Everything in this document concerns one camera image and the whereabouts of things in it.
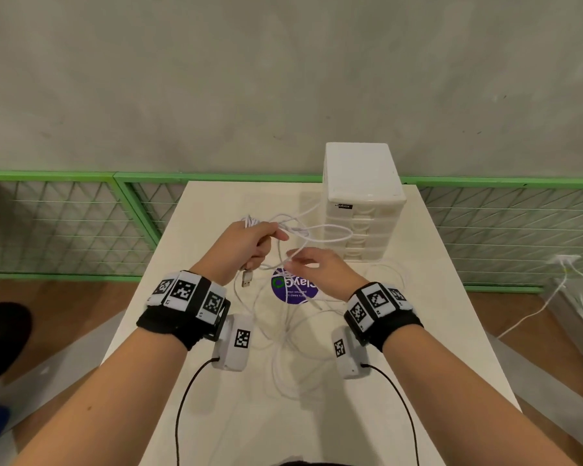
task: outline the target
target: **left hand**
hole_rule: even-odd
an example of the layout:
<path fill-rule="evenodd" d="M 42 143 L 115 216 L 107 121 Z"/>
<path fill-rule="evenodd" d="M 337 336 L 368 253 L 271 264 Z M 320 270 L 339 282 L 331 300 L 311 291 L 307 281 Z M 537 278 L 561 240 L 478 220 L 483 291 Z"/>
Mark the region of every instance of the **left hand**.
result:
<path fill-rule="evenodd" d="M 238 270 L 256 270 L 270 252 L 270 237 L 288 240 L 276 222 L 260 222 L 244 227 L 244 221 L 233 222 L 190 271 L 225 286 Z"/>

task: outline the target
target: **hand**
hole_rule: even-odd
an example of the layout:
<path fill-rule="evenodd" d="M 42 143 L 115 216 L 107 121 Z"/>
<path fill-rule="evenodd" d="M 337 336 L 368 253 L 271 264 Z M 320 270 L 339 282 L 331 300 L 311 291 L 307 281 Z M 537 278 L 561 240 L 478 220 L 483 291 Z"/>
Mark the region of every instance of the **hand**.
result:
<path fill-rule="evenodd" d="M 287 256 L 297 249 L 289 250 Z M 306 266 L 309 263 L 319 264 L 318 268 Z M 306 247 L 285 264 L 285 269 L 305 278 L 315 284 L 328 296 L 347 301 L 354 291 L 365 286 L 368 281 L 356 273 L 333 250 Z"/>
<path fill-rule="evenodd" d="M 241 268 L 259 268 L 270 252 L 270 237 L 289 239 L 276 222 L 260 222 L 247 228 L 242 220 L 233 222 L 190 271 L 221 286 L 229 284 Z"/>

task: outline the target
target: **forearm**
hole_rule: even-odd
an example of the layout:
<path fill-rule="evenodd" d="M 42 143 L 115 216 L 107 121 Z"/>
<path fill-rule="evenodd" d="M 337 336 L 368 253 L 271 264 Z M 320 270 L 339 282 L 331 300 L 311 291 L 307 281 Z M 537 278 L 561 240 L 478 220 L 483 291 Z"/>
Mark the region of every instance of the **forearm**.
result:
<path fill-rule="evenodd" d="M 18 456 L 14 466 L 130 466 L 147 448 L 187 350 L 136 329 Z"/>
<path fill-rule="evenodd" d="M 449 465 L 572 465 L 493 387 L 426 330 L 396 330 L 382 351 Z"/>

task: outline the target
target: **wall socket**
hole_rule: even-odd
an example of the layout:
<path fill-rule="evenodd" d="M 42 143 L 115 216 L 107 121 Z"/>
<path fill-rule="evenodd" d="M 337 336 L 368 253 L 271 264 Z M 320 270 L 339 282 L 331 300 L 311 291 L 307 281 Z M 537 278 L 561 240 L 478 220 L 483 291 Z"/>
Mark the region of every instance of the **wall socket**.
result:
<path fill-rule="evenodd" d="M 576 260 L 581 258 L 581 255 L 554 255 L 548 259 L 547 263 L 550 265 L 574 265 Z"/>

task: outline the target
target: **purple sticker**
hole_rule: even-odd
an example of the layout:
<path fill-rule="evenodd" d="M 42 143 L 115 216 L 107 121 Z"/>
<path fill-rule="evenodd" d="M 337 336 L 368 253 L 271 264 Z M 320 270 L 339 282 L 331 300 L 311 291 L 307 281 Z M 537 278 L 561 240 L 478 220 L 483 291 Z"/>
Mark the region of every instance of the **purple sticker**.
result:
<path fill-rule="evenodd" d="M 272 292 L 281 301 L 287 302 L 288 304 L 300 304 L 306 301 L 302 293 L 306 294 L 307 297 L 315 297 L 318 294 L 318 287 L 312 282 L 297 276 L 282 276 L 282 272 L 283 270 L 281 268 L 274 270 L 270 281 Z"/>

